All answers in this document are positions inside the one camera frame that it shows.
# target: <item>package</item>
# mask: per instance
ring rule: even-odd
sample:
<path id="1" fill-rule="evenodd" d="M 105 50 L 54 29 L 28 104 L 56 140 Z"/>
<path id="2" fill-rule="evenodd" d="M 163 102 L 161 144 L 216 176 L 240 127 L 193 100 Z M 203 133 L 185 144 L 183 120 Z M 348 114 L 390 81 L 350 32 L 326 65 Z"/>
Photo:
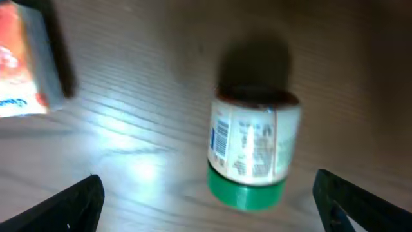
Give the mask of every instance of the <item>package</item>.
<path id="1" fill-rule="evenodd" d="M 41 13 L 0 3 L 0 117 L 47 113 L 64 101 Z"/>

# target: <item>green lid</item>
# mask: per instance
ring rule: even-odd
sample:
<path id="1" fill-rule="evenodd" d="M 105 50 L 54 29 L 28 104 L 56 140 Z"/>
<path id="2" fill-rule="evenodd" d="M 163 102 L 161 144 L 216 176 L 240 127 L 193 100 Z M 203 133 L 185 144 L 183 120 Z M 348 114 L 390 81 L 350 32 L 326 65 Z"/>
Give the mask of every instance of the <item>green lid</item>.
<path id="1" fill-rule="evenodd" d="M 246 186 L 226 179 L 209 165 L 209 188 L 228 206 L 244 211 L 264 210 L 281 199 L 285 180 L 270 186 Z"/>

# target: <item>black object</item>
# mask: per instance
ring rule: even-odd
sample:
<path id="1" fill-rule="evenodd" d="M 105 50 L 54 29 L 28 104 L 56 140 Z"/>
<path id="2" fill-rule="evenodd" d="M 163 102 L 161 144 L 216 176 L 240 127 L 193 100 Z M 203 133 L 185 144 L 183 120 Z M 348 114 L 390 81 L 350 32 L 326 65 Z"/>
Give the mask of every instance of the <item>black object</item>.
<path id="1" fill-rule="evenodd" d="M 80 181 L 0 224 L 0 231 L 96 231 L 104 201 L 98 175 Z"/>
<path id="2" fill-rule="evenodd" d="M 313 194 L 326 232 L 355 231 L 350 216 L 366 231 L 412 231 L 412 214 L 320 169 Z"/>

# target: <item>wood grain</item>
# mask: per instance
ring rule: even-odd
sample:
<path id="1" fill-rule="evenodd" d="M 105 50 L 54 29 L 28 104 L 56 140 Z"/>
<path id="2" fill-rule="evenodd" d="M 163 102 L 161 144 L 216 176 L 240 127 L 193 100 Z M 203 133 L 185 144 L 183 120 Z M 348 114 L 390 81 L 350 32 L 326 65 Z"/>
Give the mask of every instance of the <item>wood grain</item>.
<path id="1" fill-rule="evenodd" d="M 56 1 L 78 81 L 49 115 L 0 120 L 0 221 L 100 175 L 99 231 L 322 231 L 326 168 L 412 211 L 412 25 L 378 1 Z M 243 213 L 207 187 L 219 59 L 256 28 L 280 32 L 304 106 L 280 205 Z"/>

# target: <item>wooden surface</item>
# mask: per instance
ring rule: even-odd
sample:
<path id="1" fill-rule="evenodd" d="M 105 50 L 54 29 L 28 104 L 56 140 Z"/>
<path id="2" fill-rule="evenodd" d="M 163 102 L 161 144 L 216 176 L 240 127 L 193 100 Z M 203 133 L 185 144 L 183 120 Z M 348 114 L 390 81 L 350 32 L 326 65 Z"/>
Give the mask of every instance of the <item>wooden surface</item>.
<path id="1" fill-rule="evenodd" d="M 0 120 L 0 221 L 90 173 L 99 231 L 322 231 L 319 168 L 412 211 L 409 14 L 307 2 L 56 1 L 79 86 L 60 111 Z M 242 213 L 208 190 L 207 134 L 219 58 L 256 28 L 290 43 L 304 117 L 282 202 Z"/>

